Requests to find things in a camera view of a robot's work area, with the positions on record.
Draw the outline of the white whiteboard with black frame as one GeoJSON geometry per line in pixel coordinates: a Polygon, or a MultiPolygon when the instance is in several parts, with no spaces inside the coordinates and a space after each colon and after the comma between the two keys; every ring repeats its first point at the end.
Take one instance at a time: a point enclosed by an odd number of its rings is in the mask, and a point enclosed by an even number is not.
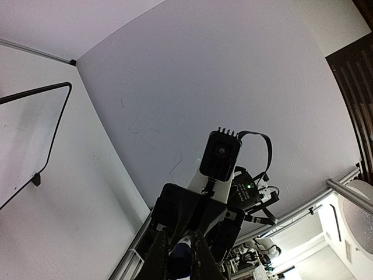
{"type": "Polygon", "coordinates": [[[71,92],[61,82],[1,98],[2,208],[47,167],[71,92]]]}

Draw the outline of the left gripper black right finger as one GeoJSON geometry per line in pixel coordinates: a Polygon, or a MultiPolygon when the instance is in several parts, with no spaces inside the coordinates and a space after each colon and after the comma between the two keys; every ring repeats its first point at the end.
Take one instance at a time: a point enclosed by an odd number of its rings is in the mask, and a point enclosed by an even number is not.
{"type": "Polygon", "coordinates": [[[219,280],[224,276],[210,252],[203,234],[197,230],[191,233],[192,274],[194,280],[219,280]]]}

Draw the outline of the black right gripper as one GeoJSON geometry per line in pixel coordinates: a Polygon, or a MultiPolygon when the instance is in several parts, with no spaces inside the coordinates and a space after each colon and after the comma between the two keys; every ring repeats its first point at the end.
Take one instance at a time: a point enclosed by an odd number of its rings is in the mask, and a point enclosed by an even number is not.
{"type": "Polygon", "coordinates": [[[207,195],[167,183],[151,211],[149,225],[140,243],[140,254],[146,260],[160,231],[168,234],[169,256],[182,237],[191,237],[193,231],[199,230],[219,268],[232,249],[243,220],[244,212],[240,209],[207,195]]]}

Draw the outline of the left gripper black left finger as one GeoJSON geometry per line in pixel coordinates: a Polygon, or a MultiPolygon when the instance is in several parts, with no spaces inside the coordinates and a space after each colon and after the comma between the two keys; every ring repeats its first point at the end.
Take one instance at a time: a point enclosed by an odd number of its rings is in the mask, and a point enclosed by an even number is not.
{"type": "Polygon", "coordinates": [[[157,233],[141,270],[136,276],[138,280],[161,280],[167,276],[168,234],[165,231],[157,233]]]}

